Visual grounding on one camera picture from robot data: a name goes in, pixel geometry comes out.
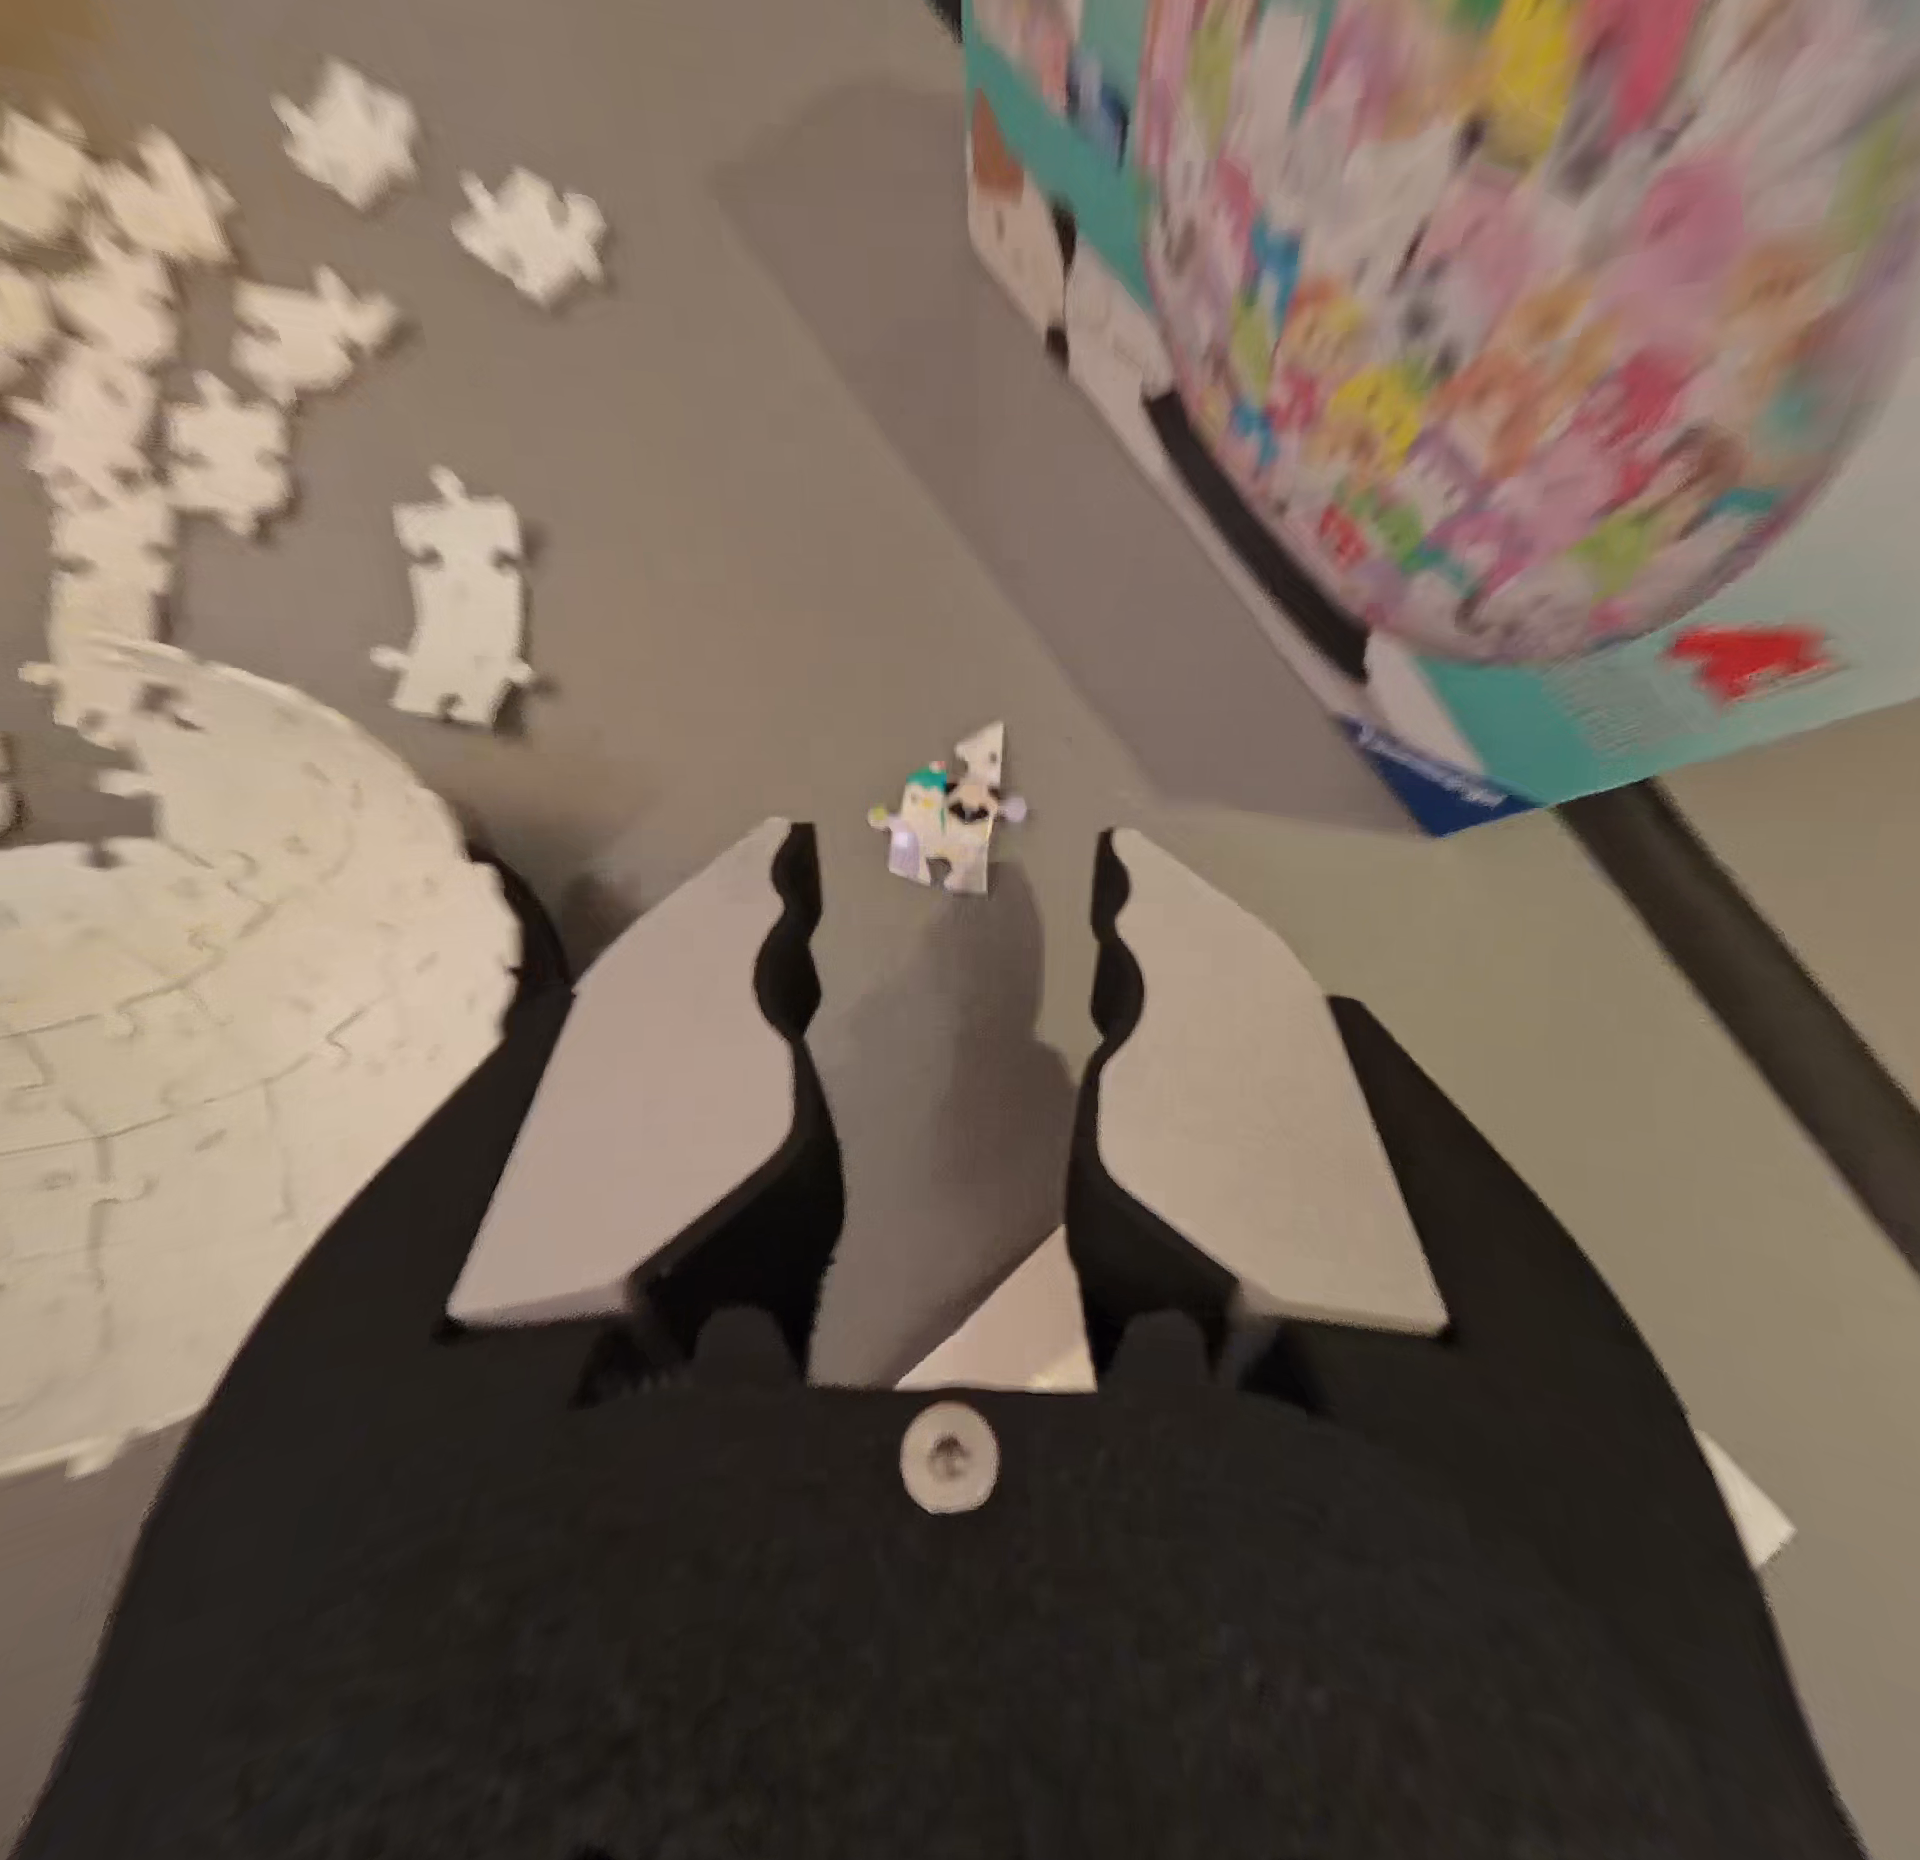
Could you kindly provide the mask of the puzzle instruction leaflet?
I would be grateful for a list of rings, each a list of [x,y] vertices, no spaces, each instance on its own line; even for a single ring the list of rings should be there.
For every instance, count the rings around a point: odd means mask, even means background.
[[[1083,1290],[1058,1225],[985,1296],[897,1392],[1056,1392],[1088,1393],[1096,1369]],[[1705,1431],[1693,1437],[1712,1472],[1751,1566],[1764,1573],[1796,1537],[1791,1516]]]

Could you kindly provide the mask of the colourful puzzle ball box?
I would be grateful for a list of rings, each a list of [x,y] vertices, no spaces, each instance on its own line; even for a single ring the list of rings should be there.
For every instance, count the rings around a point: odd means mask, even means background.
[[[1424,836],[1916,701],[1916,0],[959,0],[990,274]]]

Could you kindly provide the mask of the cluster of puzzle pieces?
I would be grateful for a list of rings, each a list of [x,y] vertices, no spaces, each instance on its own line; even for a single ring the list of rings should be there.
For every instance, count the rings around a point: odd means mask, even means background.
[[[5,106],[5,416],[50,517],[45,658],[20,665],[53,721],[103,741],[139,703],[125,643],[156,641],[189,514],[241,538],[292,504],[286,408],[202,371],[168,400],[180,285],[238,263],[228,186],[145,131],[99,163],[77,120]]]

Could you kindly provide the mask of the colourful printed puzzle piece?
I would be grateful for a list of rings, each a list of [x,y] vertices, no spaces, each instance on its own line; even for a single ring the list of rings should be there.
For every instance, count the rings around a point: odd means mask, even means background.
[[[909,774],[895,808],[867,813],[887,838],[887,869],[918,888],[985,898],[993,844],[1003,825],[1030,817],[1023,794],[1004,793],[1006,724],[991,721],[960,740],[947,762]]]

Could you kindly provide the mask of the partly built white puzzle ball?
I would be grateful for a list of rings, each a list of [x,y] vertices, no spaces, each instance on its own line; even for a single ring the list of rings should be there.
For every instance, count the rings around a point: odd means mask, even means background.
[[[337,710],[112,635],[85,701],[153,829],[5,848],[5,1477],[202,1412],[522,956],[455,809]]]

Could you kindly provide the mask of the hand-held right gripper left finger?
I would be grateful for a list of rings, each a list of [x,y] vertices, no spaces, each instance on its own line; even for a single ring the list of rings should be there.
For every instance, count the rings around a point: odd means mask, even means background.
[[[768,818],[587,967],[447,1296],[466,1327],[814,1327],[845,1220],[805,1036],[819,834]]]

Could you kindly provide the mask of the white puzzle piece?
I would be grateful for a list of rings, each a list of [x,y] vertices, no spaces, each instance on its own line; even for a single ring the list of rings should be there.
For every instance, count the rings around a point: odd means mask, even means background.
[[[273,116],[289,161],[362,217],[418,180],[418,109],[346,59],[323,63],[305,102],[275,96]]]
[[[389,297],[355,292],[318,265],[305,291],[238,282],[232,320],[234,371],[273,406],[299,408],[346,387],[399,338],[405,314]]]
[[[463,171],[460,193],[455,242],[536,307],[553,312],[607,283],[608,223],[587,193],[560,190],[529,169],[514,169],[492,188]]]
[[[528,661],[528,543],[514,502],[476,496],[432,468],[433,496],[399,502],[394,533],[408,558],[415,637],[373,649],[393,674],[393,705],[424,721],[492,732],[536,674]]]

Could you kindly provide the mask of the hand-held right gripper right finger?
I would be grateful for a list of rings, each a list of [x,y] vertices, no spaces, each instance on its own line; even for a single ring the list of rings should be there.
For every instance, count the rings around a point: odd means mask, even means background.
[[[1330,995],[1272,928],[1132,828],[1097,844],[1096,1056],[1068,1155],[1086,1331],[1450,1310]]]

